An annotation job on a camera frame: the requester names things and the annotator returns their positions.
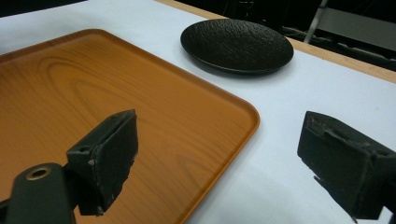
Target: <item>wood grain tray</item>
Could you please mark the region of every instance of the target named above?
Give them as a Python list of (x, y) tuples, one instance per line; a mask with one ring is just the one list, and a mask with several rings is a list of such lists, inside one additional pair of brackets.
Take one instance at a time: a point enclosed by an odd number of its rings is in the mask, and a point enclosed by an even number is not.
[(260, 118), (249, 103), (101, 30), (0, 56), (0, 200), (24, 169), (65, 152), (107, 116), (134, 108), (139, 154), (103, 217), (187, 220)]

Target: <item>black plate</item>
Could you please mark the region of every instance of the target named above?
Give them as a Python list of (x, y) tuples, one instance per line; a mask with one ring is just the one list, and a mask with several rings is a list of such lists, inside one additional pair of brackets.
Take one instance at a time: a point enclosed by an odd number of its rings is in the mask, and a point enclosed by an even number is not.
[(199, 61), (241, 74), (268, 73), (293, 57), (293, 47), (283, 35), (250, 21), (200, 21), (187, 27), (180, 41)]

